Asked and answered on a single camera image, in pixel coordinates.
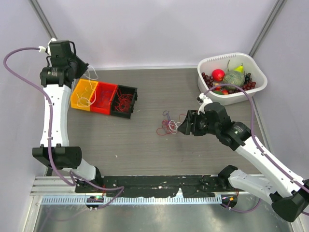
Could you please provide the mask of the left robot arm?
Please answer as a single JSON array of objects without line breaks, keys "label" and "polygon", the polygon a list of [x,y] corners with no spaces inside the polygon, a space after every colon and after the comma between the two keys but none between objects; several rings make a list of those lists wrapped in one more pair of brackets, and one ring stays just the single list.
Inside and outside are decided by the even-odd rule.
[{"label": "left robot arm", "polygon": [[74,174],[97,193],[103,186],[101,174],[82,158],[80,147],[69,145],[67,132],[72,83],[82,77],[89,65],[77,56],[72,41],[51,39],[46,53],[47,66],[40,73],[45,102],[43,134],[32,155],[55,173],[64,170]]}]

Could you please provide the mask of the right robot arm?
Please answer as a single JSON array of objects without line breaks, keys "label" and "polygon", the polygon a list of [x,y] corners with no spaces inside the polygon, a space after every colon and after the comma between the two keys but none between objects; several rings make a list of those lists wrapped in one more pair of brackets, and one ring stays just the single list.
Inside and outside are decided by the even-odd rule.
[{"label": "right robot arm", "polygon": [[214,135],[265,177],[252,177],[229,165],[219,173],[220,189],[244,190],[270,204],[275,213],[288,222],[295,221],[309,205],[308,180],[272,155],[245,124],[232,121],[225,107],[218,102],[203,103],[197,111],[189,110],[178,132],[194,136]]}]

